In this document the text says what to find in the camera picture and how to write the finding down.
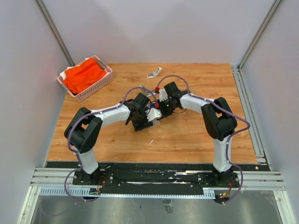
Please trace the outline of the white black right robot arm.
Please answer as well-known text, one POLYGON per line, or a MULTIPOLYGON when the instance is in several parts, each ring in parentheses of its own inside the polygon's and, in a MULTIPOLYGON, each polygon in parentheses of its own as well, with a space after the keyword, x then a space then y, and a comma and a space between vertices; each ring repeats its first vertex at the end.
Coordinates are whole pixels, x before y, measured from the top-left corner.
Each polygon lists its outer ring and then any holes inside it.
POLYGON ((190 92, 181 91, 175 82, 155 88, 159 94, 159 108, 163 116, 172 114, 176 108, 192 110, 203 116, 206 131, 213 139, 214 161, 212 182, 221 187, 233 178, 231 162, 231 139, 237 127, 234 115, 225 98, 207 99, 190 92))

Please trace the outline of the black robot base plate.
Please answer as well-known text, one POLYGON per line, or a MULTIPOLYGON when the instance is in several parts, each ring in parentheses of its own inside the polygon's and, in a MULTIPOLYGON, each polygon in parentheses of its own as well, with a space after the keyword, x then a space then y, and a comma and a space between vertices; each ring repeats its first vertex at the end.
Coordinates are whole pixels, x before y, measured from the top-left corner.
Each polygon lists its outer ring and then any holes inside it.
POLYGON ((52 184, 62 184, 65 189, 68 187, 89 187, 95 188, 100 194, 104 189, 116 186, 143 186, 151 188, 175 188, 177 186, 190 186, 195 188, 217 188, 225 190, 221 196, 227 197, 231 189, 240 189, 243 185, 243 174, 233 171, 233 178, 226 185, 218 186, 214 181, 211 172, 188 172, 186 170, 168 170, 162 165, 157 170, 139 170, 138 168, 125 168, 111 166, 96 172, 97 178, 91 183, 81 174, 76 175, 74 171, 50 171, 44 178, 52 184))

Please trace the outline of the grey white stapler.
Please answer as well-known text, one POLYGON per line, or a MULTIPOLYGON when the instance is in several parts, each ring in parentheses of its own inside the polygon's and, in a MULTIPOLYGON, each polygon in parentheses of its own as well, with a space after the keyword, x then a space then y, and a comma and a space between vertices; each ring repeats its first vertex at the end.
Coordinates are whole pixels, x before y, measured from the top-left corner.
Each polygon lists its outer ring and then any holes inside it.
POLYGON ((140 85, 141 92, 146 95, 147 97, 156 95, 155 90, 146 89, 143 85, 140 85))

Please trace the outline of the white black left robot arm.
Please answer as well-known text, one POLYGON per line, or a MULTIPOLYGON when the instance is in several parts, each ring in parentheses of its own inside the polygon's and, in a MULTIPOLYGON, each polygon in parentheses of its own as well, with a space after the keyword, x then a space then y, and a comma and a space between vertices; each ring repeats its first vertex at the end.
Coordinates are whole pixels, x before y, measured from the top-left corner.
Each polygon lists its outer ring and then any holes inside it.
POLYGON ((76 175, 81 174, 84 180, 94 185, 100 180, 99 164, 95 159, 94 146, 102 128, 125 121, 132 122, 134 130, 141 131, 152 127, 154 120, 162 115, 158 110, 156 98, 152 102, 147 96, 139 93, 134 99, 123 100, 120 103, 101 110, 91 111, 80 108, 64 132, 67 147, 79 162, 76 175))

